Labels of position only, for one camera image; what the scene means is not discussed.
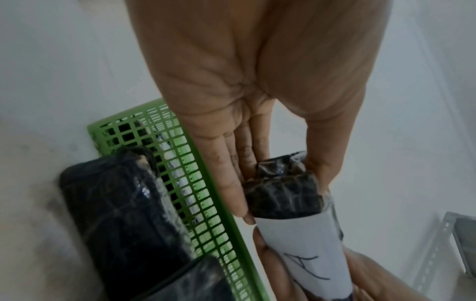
skin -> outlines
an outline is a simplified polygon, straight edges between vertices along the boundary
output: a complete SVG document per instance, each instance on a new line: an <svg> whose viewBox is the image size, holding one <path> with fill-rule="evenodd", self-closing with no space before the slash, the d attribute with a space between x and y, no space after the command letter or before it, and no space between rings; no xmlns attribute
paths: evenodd
<svg viewBox="0 0 476 301"><path fill-rule="evenodd" d="M340 171L390 14L389 0L128 0L150 72L223 201L269 158L278 99L307 123L307 166Z"/></svg>

green basket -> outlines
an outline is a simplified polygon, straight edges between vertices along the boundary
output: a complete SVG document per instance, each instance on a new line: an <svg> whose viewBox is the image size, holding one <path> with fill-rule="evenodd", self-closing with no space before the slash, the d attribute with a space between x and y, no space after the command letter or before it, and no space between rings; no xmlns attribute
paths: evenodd
<svg viewBox="0 0 476 301"><path fill-rule="evenodd" d="M233 216L221 202L198 150L163 99L95 122L88 131L101 155L122 145L150 148L197 254L219 259L237 300L269 300Z"/></svg>

plastic basket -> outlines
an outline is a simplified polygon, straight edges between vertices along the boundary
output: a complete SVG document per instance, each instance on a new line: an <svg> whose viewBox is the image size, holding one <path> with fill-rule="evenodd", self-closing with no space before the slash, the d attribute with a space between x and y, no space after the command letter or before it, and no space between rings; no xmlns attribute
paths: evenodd
<svg viewBox="0 0 476 301"><path fill-rule="evenodd" d="M163 99L95 122L88 131L101 155L122 145L150 148L197 254L219 259L237 300L269 300L233 216L220 201L192 140Z"/></svg>

hand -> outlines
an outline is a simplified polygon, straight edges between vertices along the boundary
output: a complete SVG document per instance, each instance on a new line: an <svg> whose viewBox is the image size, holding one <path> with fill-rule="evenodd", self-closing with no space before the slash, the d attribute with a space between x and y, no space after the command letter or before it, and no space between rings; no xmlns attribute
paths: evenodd
<svg viewBox="0 0 476 301"><path fill-rule="evenodd" d="M229 209L269 157L277 98L304 118L307 165L339 172L390 0L128 0L150 72Z"/></svg>
<svg viewBox="0 0 476 301"><path fill-rule="evenodd" d="M280 257L266 246L258 228L254 229L253 239L277 301L320 300L292 280ZM367 256L345 247L344 253L355 301L429 301Z"/></svg>

white paper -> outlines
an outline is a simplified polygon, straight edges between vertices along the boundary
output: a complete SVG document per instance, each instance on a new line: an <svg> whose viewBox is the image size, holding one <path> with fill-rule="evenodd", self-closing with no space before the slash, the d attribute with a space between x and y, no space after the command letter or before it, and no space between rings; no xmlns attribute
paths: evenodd
<svg viewBox="0 0 476 301"><path fill-rule="evenodd" d="M264 240L305 289L326 300L345 299L352 281L331 210L309 217L256 218Z"/></svg>

